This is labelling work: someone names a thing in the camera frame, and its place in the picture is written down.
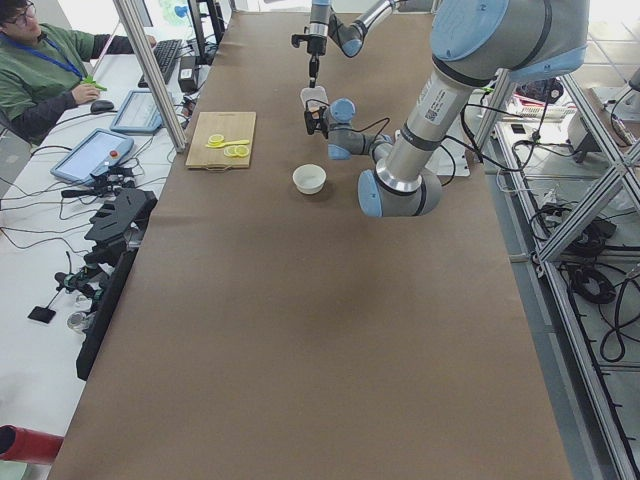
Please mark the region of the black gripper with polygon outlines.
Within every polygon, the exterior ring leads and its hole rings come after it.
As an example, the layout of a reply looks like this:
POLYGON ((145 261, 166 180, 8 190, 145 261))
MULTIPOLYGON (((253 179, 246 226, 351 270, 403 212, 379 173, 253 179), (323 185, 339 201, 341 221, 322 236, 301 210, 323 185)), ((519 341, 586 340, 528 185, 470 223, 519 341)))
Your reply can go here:
POLYGON ((309 60, 309 87, 315 88, 319 72, 319 57, 326 54, 327 37, 310 34, 307 39, 307 53, 311 55, 309 60))
POLYGON ((328 137, 329 126, 326 110, 326 107, 317 107, 304 111, 304 123, 308 135, 321 133, 324 138, 328 137))

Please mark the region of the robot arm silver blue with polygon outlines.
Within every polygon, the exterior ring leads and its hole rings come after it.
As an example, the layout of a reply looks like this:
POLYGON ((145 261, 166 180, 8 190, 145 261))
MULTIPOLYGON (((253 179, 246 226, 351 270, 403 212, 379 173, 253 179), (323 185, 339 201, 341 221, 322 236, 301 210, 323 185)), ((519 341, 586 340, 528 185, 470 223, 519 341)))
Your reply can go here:
POLYGON ((355 106, 330 102, 317 85, 320 58, 333 41, 355 57, 374 25, 399 10, 378 1, 344 24, 328 1, 311 5, 304 32, 291 38, 307 45, 309 85, 301 92, 308 134, 321 132, 332 159, 367 155, 373 168, 358 179, 358 200, 369 217, 421 216, 439 202, 442 186, 426 165, 460 116, 471 93, 500 70, 517 83, 575 71, 584 62, 590 4, 587 1, 446 1, 430 35, 433 72, 397 138, 366 134, 352 126, 355 106))
POLYGON ((320 58, 326 54, 327 42, 332 40, 347 58, 361 51, 369 31, 380 21, 397 11, 402 1, 376 1, 368 10, 349 24, 345 24, 335 12, 332 2, 313 0, 309 24, 300 34, 291 36, 291 44, 299 48, 306 44, 309 55, 309 87, 317 86, 320 58))

